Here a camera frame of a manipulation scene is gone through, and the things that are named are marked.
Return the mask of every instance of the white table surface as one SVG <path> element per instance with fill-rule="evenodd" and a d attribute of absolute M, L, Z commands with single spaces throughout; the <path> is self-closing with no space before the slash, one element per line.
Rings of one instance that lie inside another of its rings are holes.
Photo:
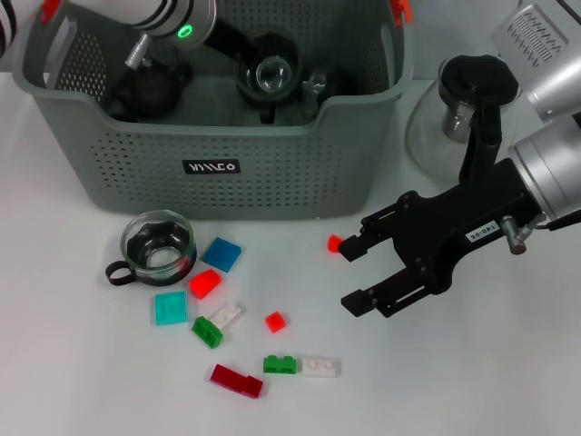
<path fill-rule="evenodd" d="M 289 223 L 193 222 L 200 251 L 216 236 L 243 254 L 191 318 L 224 301 L 245 315 L 210 350 L 190 324 L 157 327 L 156 293 L 113 288 L 131 216 L 94 206 L 33 99 L 0 75 L 0 434 L 3 436 L 571 435 L 581 418 L 581 226 L 536 233 L 519 258 L 503 241 L 465 258 L 452 289 L 386 320 L 352 317 L 340 298 L 397 272 L 391 243 L 347 263 L 331 233 L 408 190 L 438 188 L 403 153 L 405 121 L 428 82 L 399 102 L 399 147 L 364 211 Z M 540 122 L 522 99 L 517 137 Z M 198 263 L 194 272 L 206 265 Z M 275 335 L 263 317 L 288 315 Z M 334 380 L 261 373 L 269 354 L 341 358 Z M 266 381 L 258 400 L 207 381 L 216 363 Z"/>

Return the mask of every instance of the gray metal cylinder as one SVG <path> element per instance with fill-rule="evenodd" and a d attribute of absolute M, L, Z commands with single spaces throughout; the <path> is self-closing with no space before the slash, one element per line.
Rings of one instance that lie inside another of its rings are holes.
<path fill-rule="evenodd" d="M 581 128 L 573 118 L 532 134 L 508 154 L 551 220 L 581 208 Z"/>

